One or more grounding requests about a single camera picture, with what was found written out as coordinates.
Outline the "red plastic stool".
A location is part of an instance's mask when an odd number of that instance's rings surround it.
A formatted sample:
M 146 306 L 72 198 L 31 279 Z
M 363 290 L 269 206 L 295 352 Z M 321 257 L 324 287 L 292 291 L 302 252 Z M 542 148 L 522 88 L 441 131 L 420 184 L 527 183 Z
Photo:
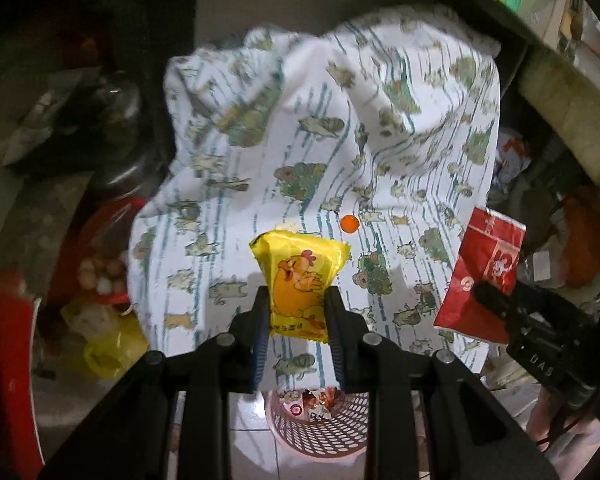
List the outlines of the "red plastic stool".
M 44 465 L 32 394 L 33 299 L 21 276 L 0 273 L 0 479 L 35 479 Z

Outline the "pink perforated plastic basket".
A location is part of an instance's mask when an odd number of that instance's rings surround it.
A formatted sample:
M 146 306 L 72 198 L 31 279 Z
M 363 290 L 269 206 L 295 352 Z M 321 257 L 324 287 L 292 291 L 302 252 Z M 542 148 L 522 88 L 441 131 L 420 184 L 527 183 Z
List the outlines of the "pink perforated plastic basket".
M 265 397 L 265 415 L 276 443 L 301 458 L 328 463 L 366 451 L 366 393 L 338 392 L 329 418 L 310 419 L 308 410 L 296 416 L 284 407 L 278 392 L 269 392 Z

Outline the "red bowl of eggs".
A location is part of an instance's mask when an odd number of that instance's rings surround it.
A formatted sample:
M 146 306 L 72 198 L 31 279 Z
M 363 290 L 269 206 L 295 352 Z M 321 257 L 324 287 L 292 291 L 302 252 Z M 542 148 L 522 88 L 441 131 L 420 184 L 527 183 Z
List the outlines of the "red bowl of eggs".
M 77 229 L 71 229 L 60 248 L 47 301 L 68 304 L 84 298 L 96 304 L 128 306 L 126 251 L 136 215 L 146 202 L 139 197 L 110 200 Z

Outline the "orange bottle cap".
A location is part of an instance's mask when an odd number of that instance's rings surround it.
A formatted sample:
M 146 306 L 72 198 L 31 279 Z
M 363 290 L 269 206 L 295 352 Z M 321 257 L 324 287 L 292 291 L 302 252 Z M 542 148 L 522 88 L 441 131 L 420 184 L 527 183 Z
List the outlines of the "orange bottle cap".
M 360 228 L 360 220 L 353 214 L 345 214 L 340 219 L 340 229 L 348 234 L 355 233 Z

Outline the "yellow plastic bag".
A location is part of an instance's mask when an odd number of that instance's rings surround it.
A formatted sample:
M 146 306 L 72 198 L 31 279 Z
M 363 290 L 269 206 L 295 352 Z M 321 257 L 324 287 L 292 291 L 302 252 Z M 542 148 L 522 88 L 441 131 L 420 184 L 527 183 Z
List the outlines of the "yellow plastic bag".
M 68 329 L 85 340 L 83 357 L 99 379 L 118 379 L 149 348 L 140 323 L 109 304 L 76 301 L 60 314 Z

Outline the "white red plastic bag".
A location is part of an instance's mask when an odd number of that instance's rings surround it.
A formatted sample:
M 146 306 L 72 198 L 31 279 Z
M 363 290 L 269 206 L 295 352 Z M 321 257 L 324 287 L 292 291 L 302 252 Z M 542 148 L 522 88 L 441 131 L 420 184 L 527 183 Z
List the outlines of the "white red plastic bag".
M 494 182 L 506 188 L 531 164 L 528 143 L 516 130 L 503 127 L 498 132 L 498 154 Z

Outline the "white animal print tablecloth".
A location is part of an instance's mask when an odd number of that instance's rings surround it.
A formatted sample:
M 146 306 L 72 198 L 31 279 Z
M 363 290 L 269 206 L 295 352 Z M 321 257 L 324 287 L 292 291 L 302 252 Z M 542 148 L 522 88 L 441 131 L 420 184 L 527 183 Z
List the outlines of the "white animal print tablecloth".
M 256 27 L 172 58 L 176 154 L 129 244 L 151 348 L 176 356 L 225 332 L 265 283 L 250 242 L 283 230 L 350 246 L 334 283 L 371 330 L 480 370 L 486 344 L 434 320 L 491 185 L 500 49 L 444 6 L 399 6 L 321 36 Z

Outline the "red snack wrapper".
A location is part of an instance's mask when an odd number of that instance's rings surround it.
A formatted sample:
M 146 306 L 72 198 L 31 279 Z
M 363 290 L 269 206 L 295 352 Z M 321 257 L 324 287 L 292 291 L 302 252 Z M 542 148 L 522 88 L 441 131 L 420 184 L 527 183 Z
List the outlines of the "red snack wrapper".
M 525 235 L 524 224 L 495 210 L 476 207 L 434 326 L 490 344 L 507 344 L 505 323 L 479 304 L 471 289 L 487 282 L 501 292 L 512 292 Z

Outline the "yellow chicken snack packet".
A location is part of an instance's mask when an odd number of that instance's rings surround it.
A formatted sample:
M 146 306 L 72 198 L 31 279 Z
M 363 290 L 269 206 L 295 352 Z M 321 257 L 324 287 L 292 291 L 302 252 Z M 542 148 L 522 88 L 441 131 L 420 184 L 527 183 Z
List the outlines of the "yellow chicken snack packet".
M 350 246 L 274 230 L 254 238 L 249 247 L 268 286 L 272 332 L 326 344 L 326 290 L 348 261 Z

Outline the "chicken wing food pouch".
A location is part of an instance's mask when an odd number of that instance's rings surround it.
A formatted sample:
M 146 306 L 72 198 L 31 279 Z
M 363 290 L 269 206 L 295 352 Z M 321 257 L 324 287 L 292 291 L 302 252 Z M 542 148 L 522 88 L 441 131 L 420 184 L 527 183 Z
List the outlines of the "chicken wing food pouch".
M 284 411 L 302 422 L 324 422 L 332 419 L 332 411 L 340 397 L 337 388 L 288 390 L 279 393 Z

